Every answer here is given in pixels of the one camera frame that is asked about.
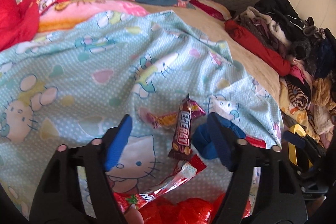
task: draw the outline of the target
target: pile of clothes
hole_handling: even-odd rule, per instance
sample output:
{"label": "pile of clothes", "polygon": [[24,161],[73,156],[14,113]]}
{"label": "pile of clothes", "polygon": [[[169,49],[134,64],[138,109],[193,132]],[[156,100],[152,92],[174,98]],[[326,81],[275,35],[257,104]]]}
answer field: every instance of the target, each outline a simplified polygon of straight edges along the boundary
{"label": "pile of clothes", "polygon": [[225,23],[228,34],[284,77],[290,103],[306,111],[316,139],[336,121],[336,39],[288,0],[260,0]]}

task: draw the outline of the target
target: light blue blanket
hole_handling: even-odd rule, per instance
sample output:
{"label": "light blue blanket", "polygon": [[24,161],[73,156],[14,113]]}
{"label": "light blue blanket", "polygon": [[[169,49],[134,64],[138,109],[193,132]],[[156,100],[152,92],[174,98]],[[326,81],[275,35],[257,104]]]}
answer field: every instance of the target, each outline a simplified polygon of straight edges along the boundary
{"label": "light blue blanket", "polygon": [[[162,180],[176,163],[167,158],[173,129],[152,129],[141,116],[177,111],[188,93],[268,148],[280,144],[277,103],[232,60],[227,42],[210,41],[173,11],[111,14],[0,53],[0,182],[26,216],[56,147],[85,145],[125,113],[133,131],[108,172],[113,190],[143,191]],[[206,170],[167,197],[214,200],[226,190],[230,173],[218,159],[204,162]]]}

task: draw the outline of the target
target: hand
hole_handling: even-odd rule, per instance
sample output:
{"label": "hand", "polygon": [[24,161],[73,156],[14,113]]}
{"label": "hand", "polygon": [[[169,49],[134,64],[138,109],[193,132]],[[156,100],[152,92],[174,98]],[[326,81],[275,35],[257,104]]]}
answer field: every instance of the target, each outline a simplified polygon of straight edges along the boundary
{"label": "hand", "polygon": [[142,215],[137,209],[133,207],[127,210],[127,212],[124,214],[124,217],[128,224],[144,224]]}

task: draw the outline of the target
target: candy bar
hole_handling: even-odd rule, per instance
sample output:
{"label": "candy bar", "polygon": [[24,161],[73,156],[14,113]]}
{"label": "candy bar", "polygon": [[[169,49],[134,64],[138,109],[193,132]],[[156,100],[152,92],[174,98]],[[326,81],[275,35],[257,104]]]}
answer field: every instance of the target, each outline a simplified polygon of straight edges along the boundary
{"label": "candy bar", "polygon": [[191,103],[189,95],[181,102],[175,133],[172,142],[172,149],[170,150],[168,157],[177,160],[188,160],[191,157]]}
{"label": "candy bar", "polygon": [[205,168],[206,165],[202,160],[197,155],[194,155],[187,162],[179,161],[171,175],[144,193],[131,196],[125,196],[124,194],[119,193],[113,193],[113,195],[122,213],[124,213],[131,205],[134,205],[136,209],[140,209],[148,202],[191,180]]}

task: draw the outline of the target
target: red clothing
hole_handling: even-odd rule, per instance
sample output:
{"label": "red clothing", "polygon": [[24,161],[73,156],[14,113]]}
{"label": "red clothing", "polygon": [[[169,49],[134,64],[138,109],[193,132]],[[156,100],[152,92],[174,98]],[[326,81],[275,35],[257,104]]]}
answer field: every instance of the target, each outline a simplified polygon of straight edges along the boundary
{"label": "red clothing", "polygon": [[[66,0],[55,0],[54,3]],[[39,28],[40,14],[49,6],[39,10],[40,0],[0,0],[0,51],[19,42],[33,39]]]}
{"label": "red clothing", "polygon": [[280,76],[286,76],[289,74],[291,69],[290,62],[284,60],[277,52],[266,48],[246,28],[238,25],[234,20],[228,20],[225,22],[225,30],[234,41],[238,42],[245,49],[264,60]]}
{"label": "red clothing", "polygon": [[198,8],[200,8],[201,10],[205,11],[208,15],[216,18],[216,19],[219,19],[221,21],[225,21],[222,13],[220,11],[217,11],[216,9],[208,6],[208,5],[205,5],[201,2],[199,2],[198,0],[190,0],[190,3]]}

